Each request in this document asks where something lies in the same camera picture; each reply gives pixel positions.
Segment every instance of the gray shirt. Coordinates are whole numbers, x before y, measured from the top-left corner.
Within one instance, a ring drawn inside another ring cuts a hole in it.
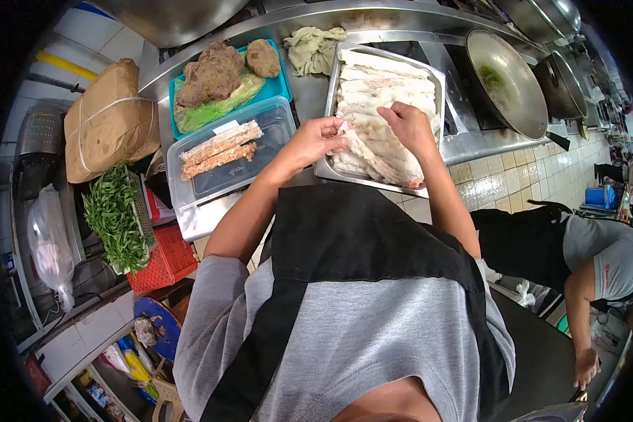
[[[568,219],[563,238],[563,256],[575,272],[593,260],[595,299],[617,300],[633,293],[633,228],[607,219]]]
[[[481,275],[483,262],[477,260]],[[272,294],[271,259],[253,274],[235,258],[198,270],[173,375],[186,413],[206,401]],[[487,325],[513,385],[514,344],[486,286]],[[253,421],[330,421],[366,392],[417,376],[443,422],[475,421],[479,353],[462,287],[436,278],[310,283],[286,351]]]

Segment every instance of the cook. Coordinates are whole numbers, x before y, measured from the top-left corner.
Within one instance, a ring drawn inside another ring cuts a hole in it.
[[[514,344],[429,118],[378,112],[422,166],[434,225],[368,186],[281,188],[347,148],[343,120],[304,123],[206,245],[174,366],[190,418],[473,421],[507,399]]]
[[[473,211],[482,257],[498,273],[521,277],[565,295],[574,342],[574,385],[600,372],[591,347],[591,307],[633,301],[633,228],[607,219],[572,215],[561,204],[509,214]],[[633,307],[628,318],[633,330]]]

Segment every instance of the kitchen counter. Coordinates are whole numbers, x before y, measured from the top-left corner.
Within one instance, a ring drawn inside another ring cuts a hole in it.
[[[347,30],[346,41],[352,43],[387,43],[415,41],[429,63],[447,75],[446,113],[452,116],[452,130],[440,142],[441,156],[447,165],[550,142],[548,138],[529,140],[508,128],[479,127],[477,119],[480,105],[470,103],[463,95],[462,80],[448,49],[463,47],[466,35],[473,29],[484,29],[497,34],[530,65],[548,55],[541,45],[532,43],[517,32],[480,16],[461,12],[438,4],[405,0],[325,1],[299,4],[272,13],[260,15],[230,26],[211,37],[186,47],[178,54],[152,70],[141,73],[140,94],[153,98],[159,104],[160,137],[162,149],[174,143],[169,107],[169,82],[182,73],[186,63],[196,59],[205,45],[212,40],[228,40],[229,45],[241,47],[257,38],[271,38],[280,46],[284,63],[289,63],[282,40],[303,26],[327,29],[340,26]],[[296,125],[308,119],[322,117],[328,90],[328,77],[308,75],[296,77],[288,72],[288,81],[294,95]],[[566,136],[565,124],[549,125],[549,131]],[[311,175],[307,169],[294,179],[293,184],[326,182]],[[187,212],[177,210],[178,220],[187,241],[210,234],[225,212],[240,198],[234,192]]]

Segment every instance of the red container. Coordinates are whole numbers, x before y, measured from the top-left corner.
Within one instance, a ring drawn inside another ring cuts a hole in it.
[[[152,250],[148,267],[127,279],[136,294],[172,286],[197,269],[190,244],[183,240],[178,225],[155,229],[157,246]]]

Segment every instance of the hand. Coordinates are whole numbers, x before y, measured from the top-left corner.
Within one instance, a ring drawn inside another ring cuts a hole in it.
[[[286,182],[308,165],[317,162],[324,154],[345,151],[346,139],[338,135],[343,122],[344,120],[337,117],[308,120],[266,168],[282,182]]]
[[[438,154],[429,117],[419,108],[394,101],[390,109],[378,107],[377,112],[387,120],[399,141],[417,159]]]
[[[576,353],[574,363],[574,386],[586,390],[591,379],[600,373],[598,352],[595,349],[584,349]]]

